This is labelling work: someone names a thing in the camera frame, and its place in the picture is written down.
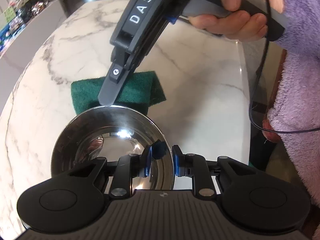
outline person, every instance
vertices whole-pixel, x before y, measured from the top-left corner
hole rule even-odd
[[[263,38],[268,27],[263,14],[237,11],[241,0],[222,0],[233,11],[226,18],[200,15],[193,26],[224,34],[243,42]],[[268,121],[273,130],[305,130],[320,126],[320,0],[270,0],[288,19],[284,34],[276,41],[287,50],[273,108]],[[320,132],[279,134],[312,202],[320,207]],[[320,239],[320,226],[313,239]]]

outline black handle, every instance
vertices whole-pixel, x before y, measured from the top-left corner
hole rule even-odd
[[[267,14],[266,3],[262,0],[241,0],[239,10],[247,11],[251,16],[257,13]],[[226,10],[221,0],[190,0],[184,8],[183,16],[198,16],[201,14],[213,14],[219,18],[226,17],[231,12]],[[271,8],[271,20],[268,22],[266,38],[270,41],[279,39],[287,26],[287,18]]]

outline shiny metal bowl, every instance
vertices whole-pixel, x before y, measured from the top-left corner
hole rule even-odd
[[[148,117],[123,106],[98,106],[75,117],[56,142],[51,175],[54,177],[97,156],[117,161],[123,155],[141,154],[146,145],[158,139],[166,144],[165,156],[160,160],[153,159],[149,177],[134,178],[132,188],[172,189],[172,151],[164,135]]]

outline folded green cloth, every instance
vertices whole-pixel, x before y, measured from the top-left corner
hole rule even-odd
[[[92,107],[99,106],[98,94],[104,77],[75,81],[71,84],[73,107],[77,114]],[[115,105],[127,106],[147,115],[150,106],[165,101],[159,79],[154,71],[133,73]]]

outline black handheld tool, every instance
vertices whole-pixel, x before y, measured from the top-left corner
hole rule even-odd
[[[28,229],[18,239],[307,239],[299,229],[310,203],[300,188],[226,156],[172,152],[175,175],[192,178],[192,190],[132,189],[132,178],[148,176],[151,146],[117,162],[98,157],[20,196]]]
[[[242,0],[240,10],[254,15],[266,14],[262,0]],[[169,22],[180,15],[197,16],[213,14],[226,17],[230,14],[221,0],[130,0],[112,36],[114,50],[112,65],[101,87],[98,100],[101,105],[111,106],[121,91],[126,78],[139,66]],[[271,10],[267,39],[275,41],[286,28],[286,18]]]

